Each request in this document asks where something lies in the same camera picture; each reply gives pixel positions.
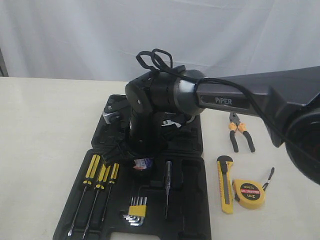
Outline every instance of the white curtain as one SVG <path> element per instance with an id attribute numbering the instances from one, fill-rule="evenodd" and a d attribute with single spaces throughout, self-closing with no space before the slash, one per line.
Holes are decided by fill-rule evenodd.
<path id="1" fill-rule="evenodd" d="M 12 77 L 128 81 L 161 48 L 210 77 L 320 65 L 318 0 L 0 0 Z"/>

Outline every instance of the tool case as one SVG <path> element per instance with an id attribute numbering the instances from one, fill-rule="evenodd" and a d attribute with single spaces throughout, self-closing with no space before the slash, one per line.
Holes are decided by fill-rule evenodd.
<path id="1" fill-rule="evenodd" d="M 126 101 L 123 95 L 110 96 L 106 108 Z M 106 124 L 100 118 L 90 149 L 82 162 L 78 175 L 61 214 L 53 240 L 81 240 L 88 220 L 95 191 L 90 188 L 84 195 L 75 221 L 72 236 L 68 236 L 73 216 L 83 192 L 83 180 L 93 155 L 102 155 L 121 141 L 129 125 L 130 106 L 121 107 L 122 118 Z M 167 148 L 157 155 L 148 176 L 139 176 L 133 165 L 120 165 L 116 184 L 109 197 L 104 222 L 101 222 L 108 190 L 101 191 L 93 210 L 87 240 L 109 240 L 111 234 L 132 233 L 158 236 L 161 240 L 211 240 L 210 215 L 207 194 L 206 170 L 200 116 L 175 131 L 175 126 L 162 127 L 163 134 L 173 131 Z M 165 220 L 165 163 L 172 161 L 172 180 L 168 215 Z M 130 226 L 123 215 L 128 214 L 132 197 L 147 197 L 143 225 Z"/>

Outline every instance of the small sticker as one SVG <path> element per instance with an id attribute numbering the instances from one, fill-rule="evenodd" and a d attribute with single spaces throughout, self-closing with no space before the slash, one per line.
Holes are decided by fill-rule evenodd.
<path id="1" fill-rule="evenodd" d="M 153 159 L 152 158 L 141 158 L 134 160 L 135 166 L 133 167 L 136 170 L 145 170 L 152 167 Z"/>
<path id="2" fill-rule="evenodd" d="M 240 191 L 241 191 L 241 194 L 246 198 L 246 199 L 249 199 L 251 201 L 255 201 L 255 200 L 258 200 L 260 198 L 260 191 L 259 189 L 251 184 L 251 183 L 244 183 L 241 185 L 240 187 Z"/>

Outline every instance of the white table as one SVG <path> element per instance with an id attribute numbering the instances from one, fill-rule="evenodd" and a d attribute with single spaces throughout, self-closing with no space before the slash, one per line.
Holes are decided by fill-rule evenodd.
<path id="1" fill-rule="evenodd" d="M 1 240 L 52 239 L 106 100 L 123 94 L 125 84 L 0 77 Z M 320 239 L 320 186 L 299 172 L 284 146 L 273 147 L 259 118 L 240 119 L 252 135 L 255 153 L 241 134 L 236 135 L 239 153 L 233 152 L 227 112 L 206 110 L 201 115 L 212 239 Z M 248 210 L 234 203 L 232 215 L 221 211 L 220 155 L 233 158 L 232 179 L 263 184 L 275 167 L 262 208 Z"/>

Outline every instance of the black robotic arm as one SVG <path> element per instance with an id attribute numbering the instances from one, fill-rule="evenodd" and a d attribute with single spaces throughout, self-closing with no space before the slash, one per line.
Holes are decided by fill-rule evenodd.
<path id="1" fill-rule="evenodd" d="M 147 154 L 161 146 L 164 113 L 195 116 L 207 108 L 259 116 L 274 146 L 286 142 L 294 164 L 320 184 L 320 67 L 217 79 L 183 65 L 172 68 L 172 61 L 167 66 L 156 52 L 168 54 L 155 49 L 137 55 L 150 71 L 125 88 L 132 148 Z M 159 69 L 145 64 L 142 55 Z"/>

